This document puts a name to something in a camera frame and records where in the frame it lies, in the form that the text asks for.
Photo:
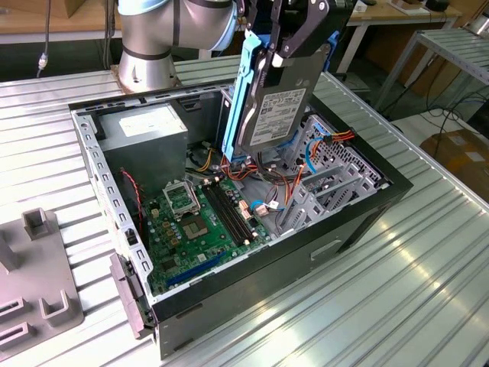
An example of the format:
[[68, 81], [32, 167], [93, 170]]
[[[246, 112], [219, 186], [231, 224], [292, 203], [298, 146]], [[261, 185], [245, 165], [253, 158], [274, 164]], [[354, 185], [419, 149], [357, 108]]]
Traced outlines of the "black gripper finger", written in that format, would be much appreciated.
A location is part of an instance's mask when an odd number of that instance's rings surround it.
[[329, 1], [273, 1], [267, 66], [312, 56], [325, 41], [328, 15]]
[[235, 4], [237, 5], [238, 24], [250, 29], [255, 0], [236, 0]]

